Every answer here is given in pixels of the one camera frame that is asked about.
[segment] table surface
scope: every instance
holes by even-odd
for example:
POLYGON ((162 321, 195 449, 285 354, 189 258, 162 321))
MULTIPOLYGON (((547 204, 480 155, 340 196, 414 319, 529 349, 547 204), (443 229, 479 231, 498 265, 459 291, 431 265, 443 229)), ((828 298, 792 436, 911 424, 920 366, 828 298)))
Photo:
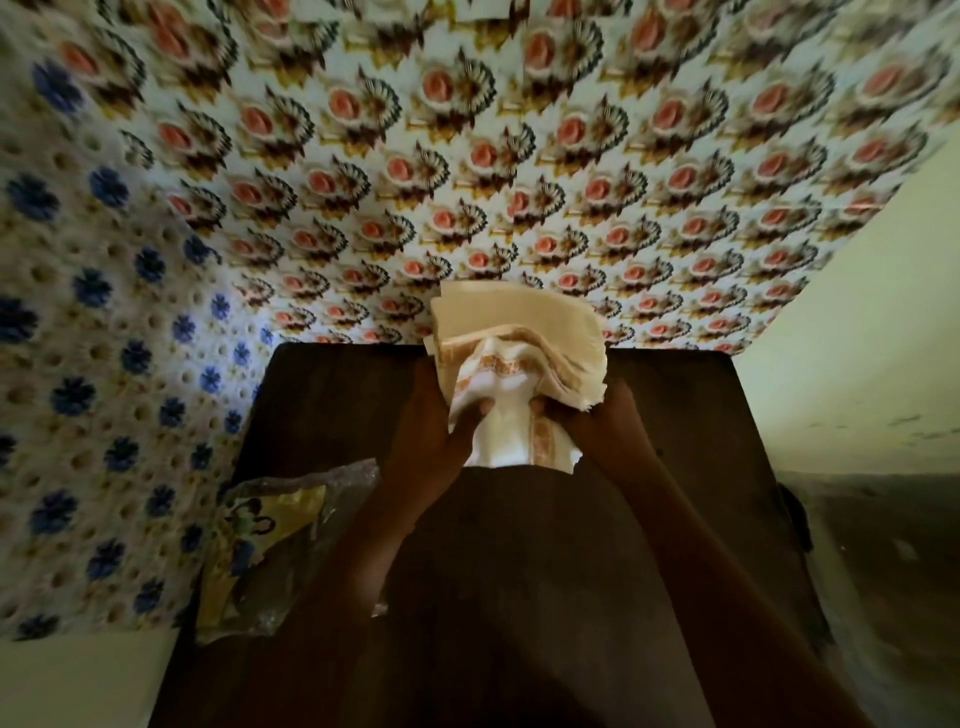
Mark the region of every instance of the table surface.
MULTIPOLYGON (((279 347, 235 480, 382 457, 421 355, 279 347)), ((609 369, 693 504, 819 652, 828 629, 730 359, 611 350, 609 369)), ((404 543, 387 601, 347 725, 712 725, 643 533, 590 463, 464 471, 404 543)), ((152 727, 206 725, 261 645, 197 648, 184 630, 152 727)))

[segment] hand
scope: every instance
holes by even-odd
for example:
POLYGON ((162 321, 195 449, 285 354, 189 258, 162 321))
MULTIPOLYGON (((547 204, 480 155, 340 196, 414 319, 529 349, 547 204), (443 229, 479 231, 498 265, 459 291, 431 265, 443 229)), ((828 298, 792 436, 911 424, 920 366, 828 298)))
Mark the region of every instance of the hand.
POLYGON ((448 433, 450 408, 437 383, 437 370, 432 359, 419 360, 414 388, 396 423, 377 486, 380 495, 395 508, 409 509, 415 521, 460 474, 473 451, 473 432, 492 407, 491 399, 475 402, 448 433))
POLYGON ((657 463, 657 453, 636 411, 634 393, 623 379, 610 382, 603 401, 589 412, 547 397, 535 401, 613 482, 622 482, 636 475, 637 468, 657 463))

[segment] wall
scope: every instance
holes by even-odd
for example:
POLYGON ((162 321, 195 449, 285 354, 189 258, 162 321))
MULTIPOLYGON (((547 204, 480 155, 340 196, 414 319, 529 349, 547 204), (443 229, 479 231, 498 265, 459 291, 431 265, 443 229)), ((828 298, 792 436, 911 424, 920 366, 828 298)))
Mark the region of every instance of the wall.
POLYGON ((0 725, 145 728, 177 631, 0 643, 0 725))
POLYGON ((736 370, 775 470, 960 473, 960 135, 736 370))

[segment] transparent plastic bag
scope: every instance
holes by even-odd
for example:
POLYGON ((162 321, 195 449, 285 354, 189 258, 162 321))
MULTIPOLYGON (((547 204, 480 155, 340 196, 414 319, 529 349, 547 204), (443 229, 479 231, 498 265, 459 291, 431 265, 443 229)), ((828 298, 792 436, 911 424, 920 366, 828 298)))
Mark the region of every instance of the transparent plastic bag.
POLYGON ((197 642, 274 634, 378 478, 371 459, 326 473, 238 485, 217 512, 204 565, 197 642))

